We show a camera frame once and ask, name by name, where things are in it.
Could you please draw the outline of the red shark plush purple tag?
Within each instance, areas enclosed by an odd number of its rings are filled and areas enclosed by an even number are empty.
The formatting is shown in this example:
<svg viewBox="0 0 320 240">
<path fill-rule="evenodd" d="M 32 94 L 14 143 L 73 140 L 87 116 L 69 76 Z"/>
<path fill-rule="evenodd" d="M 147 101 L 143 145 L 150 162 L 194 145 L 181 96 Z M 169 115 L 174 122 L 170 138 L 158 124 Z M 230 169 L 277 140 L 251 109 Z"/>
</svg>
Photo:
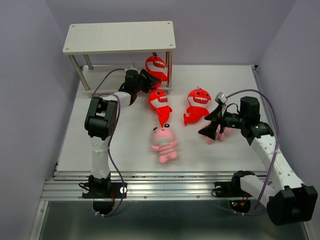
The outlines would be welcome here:
<svg viewBox="0 0 320 240">
<path fill-rule="evenodd" d="M 161 89 L 153 89 L 148 95 L 148 105 L 156 112 L 160 126 L 164 127 L 173 111 L 166 93 Z"/>
</svg>

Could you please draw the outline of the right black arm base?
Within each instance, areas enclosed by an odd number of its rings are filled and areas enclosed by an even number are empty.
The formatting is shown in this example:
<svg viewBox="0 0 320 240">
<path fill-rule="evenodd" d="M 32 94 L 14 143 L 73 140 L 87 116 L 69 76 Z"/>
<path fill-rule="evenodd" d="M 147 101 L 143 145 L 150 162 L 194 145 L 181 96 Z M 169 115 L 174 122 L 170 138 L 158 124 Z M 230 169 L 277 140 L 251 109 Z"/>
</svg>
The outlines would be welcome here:
<svg viewBox="0 0 320 240">
<path fill-rule="evenodd" d="M 239 170 L 235 172 L 230 181 L 216 181 L 211 195 L 217 198 L 236 198 L 247 195 L 247 192 L 241 189 L 240 179 L 245 176 L 255 176 L 252 171 Z"/>
</svg>

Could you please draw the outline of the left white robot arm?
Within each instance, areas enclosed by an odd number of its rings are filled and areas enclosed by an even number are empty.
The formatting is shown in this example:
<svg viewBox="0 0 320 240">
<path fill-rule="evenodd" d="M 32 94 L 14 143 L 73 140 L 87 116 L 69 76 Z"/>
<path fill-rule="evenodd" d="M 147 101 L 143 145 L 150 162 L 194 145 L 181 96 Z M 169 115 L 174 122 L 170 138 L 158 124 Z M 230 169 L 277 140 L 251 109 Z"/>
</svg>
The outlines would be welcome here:
<svg viewBox="0 0 320 240">
<path fill-rule="evenodd" d="M 79 184 L 84 199 L 105 199 L 118 187 L 117 183 L 111 183 L 109 153 L 121 107 L 132 105 L 139 92 L 148 93 L 158 83 L 160 79 L 145 69 L 128 69 L 124 83 L 116 92 L 101 93 L 91 98 L 84 128 L 91 143 L 92 165 L 88 182 Z"/>
</svg>

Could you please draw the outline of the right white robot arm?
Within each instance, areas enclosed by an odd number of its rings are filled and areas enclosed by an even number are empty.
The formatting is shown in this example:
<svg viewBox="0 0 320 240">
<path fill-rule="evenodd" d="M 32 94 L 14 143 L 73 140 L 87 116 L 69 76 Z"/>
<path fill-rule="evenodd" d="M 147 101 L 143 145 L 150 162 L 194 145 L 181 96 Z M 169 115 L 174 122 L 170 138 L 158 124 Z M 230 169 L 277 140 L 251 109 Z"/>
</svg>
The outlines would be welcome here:
<svg viewBox="0 0 320 240">
<path fill-rule="evenodd" d="M 318 192 L 314 186 L 305 185 L 288 164 L 271 127 L 261 121 L 258 99 L 242 97 L 238 113 L 227 111 L 226 94 L 220 92 L 215 101 L 218 106 L 205 117 L 210 123 L 199 130 L 199 134 L 214 140 L 226 128 L 239 129 L 267 170 L 265 181 L 250 170 L 239 170 L 231 181 L 215 182 L 215 196 L 233 198 L 247 193 L 266 208 L 276 226 L 310 221 Z"/>
</svg>

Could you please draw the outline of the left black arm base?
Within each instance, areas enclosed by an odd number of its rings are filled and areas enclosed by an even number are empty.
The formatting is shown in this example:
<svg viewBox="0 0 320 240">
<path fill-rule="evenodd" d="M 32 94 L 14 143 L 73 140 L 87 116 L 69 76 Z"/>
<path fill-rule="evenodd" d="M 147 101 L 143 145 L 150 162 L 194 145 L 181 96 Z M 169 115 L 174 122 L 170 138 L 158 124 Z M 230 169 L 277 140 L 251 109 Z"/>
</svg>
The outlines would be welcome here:
<svg viewBox="0 0 320 240">
<path fill-rule="evenodd" d="M 80 182 L 84 199 L 125 199 L 127 197 L 127 183 L 114 182 L 110 175 L 107 178 L 95 178 L 90 175 L 88 182 Z"/>
</svg>

